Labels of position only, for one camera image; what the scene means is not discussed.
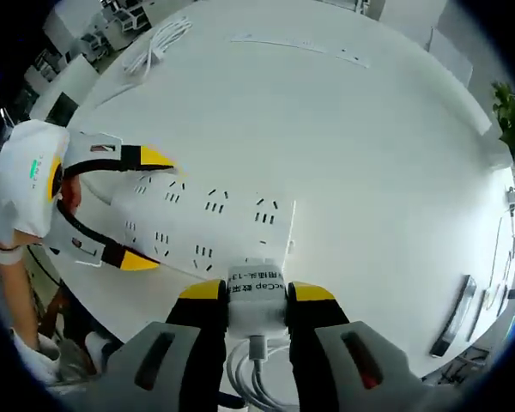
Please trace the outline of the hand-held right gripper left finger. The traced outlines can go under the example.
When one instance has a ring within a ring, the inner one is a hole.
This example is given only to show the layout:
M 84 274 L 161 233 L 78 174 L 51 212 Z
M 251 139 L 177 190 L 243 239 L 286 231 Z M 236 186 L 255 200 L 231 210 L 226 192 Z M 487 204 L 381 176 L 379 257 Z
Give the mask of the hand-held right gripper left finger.
M 99 411 L 216 411 L 226 359 L 227 285 L 193 284 L 108 361 Z

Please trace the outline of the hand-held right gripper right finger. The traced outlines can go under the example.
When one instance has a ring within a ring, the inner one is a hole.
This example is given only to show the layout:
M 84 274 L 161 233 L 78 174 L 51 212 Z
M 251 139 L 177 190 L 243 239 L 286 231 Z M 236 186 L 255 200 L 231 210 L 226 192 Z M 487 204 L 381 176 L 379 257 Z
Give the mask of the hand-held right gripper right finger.
M 289 359 L 302 411 L 444 411 L 446 390 L 425 384 L 407 355 L 361 321 L 348 320 L 334 295 L 288 285 Z

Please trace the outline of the person's left hand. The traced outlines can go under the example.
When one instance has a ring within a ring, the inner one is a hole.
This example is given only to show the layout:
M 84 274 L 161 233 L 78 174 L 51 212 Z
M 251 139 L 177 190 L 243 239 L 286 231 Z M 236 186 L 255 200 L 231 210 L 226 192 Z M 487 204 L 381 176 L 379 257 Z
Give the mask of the person's left hand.
M 82 203 L 82 187 L 79 176 L 63 181 L 61 196 L 67 210 L 74 215 Z

